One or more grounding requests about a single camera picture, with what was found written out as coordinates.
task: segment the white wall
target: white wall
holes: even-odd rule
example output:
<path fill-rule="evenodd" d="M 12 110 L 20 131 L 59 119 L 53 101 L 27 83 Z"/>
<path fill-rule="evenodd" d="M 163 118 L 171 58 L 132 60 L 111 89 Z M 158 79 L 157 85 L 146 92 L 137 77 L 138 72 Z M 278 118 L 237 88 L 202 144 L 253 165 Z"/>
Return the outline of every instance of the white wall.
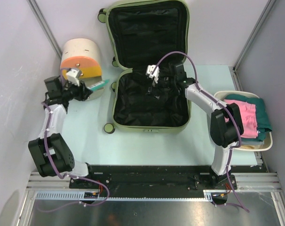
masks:
<path fill-rule="evenodd" d="M 28 3 L 0 0 L 0 226 L 13 221 L 34 169 L 27 144 L 43 123 L 43 80 L 58 68 Z"/>
<path fill-rule="evenodd" d="M 268 0 L 186 0 L 190 9 L 189 55 L 198 65 L 233 66 Z M 101 8 L 115 0 L 37 0 L 59 46 L 89 38 L 111 64 L 113 52 Z"/>
<path fill-rule="evenodd" d="M 265 100 L 273 147 L 264 156 L 285 192 L 285 0 L 275 6 L 238 72 L 244 90 Z"/>

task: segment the light blue tabletop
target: light blue tabletop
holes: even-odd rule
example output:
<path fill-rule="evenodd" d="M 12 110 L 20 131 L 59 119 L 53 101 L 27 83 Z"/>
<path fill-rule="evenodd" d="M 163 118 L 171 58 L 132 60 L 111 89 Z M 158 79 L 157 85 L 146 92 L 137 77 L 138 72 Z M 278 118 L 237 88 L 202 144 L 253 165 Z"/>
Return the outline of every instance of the light blue tabletop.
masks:
<path fill-rule="evenodd" d="M 193 69 L 186 65 L 189 77 Z M 198 65 L 198 80 L 208 92 L 234 90 L 231 74 L 225 65 Z M 98 99 L 71 101 L 63 125 L 63 137 L 78 161 L 98 165 L 211 165 L 214 144 L 210 140 L 207 115 L 192 103 L 191 119 L 178 134 L 131 133 L 118 129 L 103 131 L 112 122 L 114 94 L 110 84 L 117 80 L 119 68 L 103 68 L 109 85 Z M 235 150 L 232 165 L 256 165 L 253 152 Z"/>

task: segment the green cloth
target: green cloth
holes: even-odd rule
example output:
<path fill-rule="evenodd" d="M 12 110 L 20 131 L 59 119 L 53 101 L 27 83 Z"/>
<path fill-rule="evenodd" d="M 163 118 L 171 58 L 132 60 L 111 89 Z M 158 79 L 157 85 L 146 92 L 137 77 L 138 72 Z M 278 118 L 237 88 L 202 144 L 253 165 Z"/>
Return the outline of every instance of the green cloth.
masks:
<path fill-rule="evenodd" d="M 227 100 L 239 100 L 255 105 L 255 115 L 257 121 L 257 138 L 242 138 L 244 141 L 263 141 L 266 138 L 266 133 L 272 131 L 269 117 L 266 113 L 264 100 L 261 98 L 248 98 L 239 94 L 229 94 L 225 97 Z"/>

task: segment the green suitcase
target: green suitcase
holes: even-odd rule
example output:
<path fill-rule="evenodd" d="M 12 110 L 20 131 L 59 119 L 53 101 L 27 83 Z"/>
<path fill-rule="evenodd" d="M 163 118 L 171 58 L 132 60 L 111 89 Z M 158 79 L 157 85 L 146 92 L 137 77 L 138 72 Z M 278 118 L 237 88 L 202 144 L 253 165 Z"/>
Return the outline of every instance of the green suitcase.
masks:
<path fill-rule="evenodd" d="M 115 54 L 112 64 L 124 70 L 114 86 L 113 124 L 104 130 L 177 133 L 190 121 L 191 103 L 172 86 L 169 63 L 185 61 L 183 55 L 167 57 L 159 79 L 170 86 L 152 87 L 146 76 L 172 51 L 187 53 L 189 10 L 182 0 L 123 0 L 99 11 L 106 23 Z"/>

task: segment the robotic arm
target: robotic arm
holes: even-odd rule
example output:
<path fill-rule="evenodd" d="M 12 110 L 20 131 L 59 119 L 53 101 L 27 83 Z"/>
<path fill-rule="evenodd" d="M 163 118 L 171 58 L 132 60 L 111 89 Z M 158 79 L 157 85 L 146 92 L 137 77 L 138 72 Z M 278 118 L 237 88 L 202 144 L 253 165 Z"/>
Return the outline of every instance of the robotic arm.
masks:
<path fill-rule="evenodd" d="M 66 73 L 67 82 L 64 86 L 59 77 L 44 80 L 47 87 L 46 99 L 42 103 L 45 109 L 45 119 L 39 138 L 28 144 L 37 170 L 42 177 L 56 176 L 47 152 L 51 154 L 60 174 L 77 177 L 88 175 L 88 166 L 74 160 L 72 152 L 61 135 L 69 101 L 73 99 L 85 101 L 92 94 L 92 90 L 87 88 L 84 82 L 78 80 L 80 75 L 79 69 L 70 69 Z"/>
<path fill-rule="evenodd" d="M 214 161 L 211 166 L 211 175 L 215 183 L 226 179 L 226 168 L 230 155 L 230 149 L 238 141 L 238 134 L 235 125 L 231 120 L 225 121 L 229 115 L 225 107 L 233 116 L 240 134 L 243 134 L 243 123 L 239 107 L 236 104 L 226 104 L 205 91 L 194 78 L 188 78 L 184 71 L 183 63 L 170 65 L 170 71 L 176 78 L 176 87 L 181 95 L 189 101 L 197 104 L 210 117 L 210 136 L 215 143 Z M 153 86 L 158 84 L 159 68 L 149 65 L 146 75 L 153 79 Z"/>

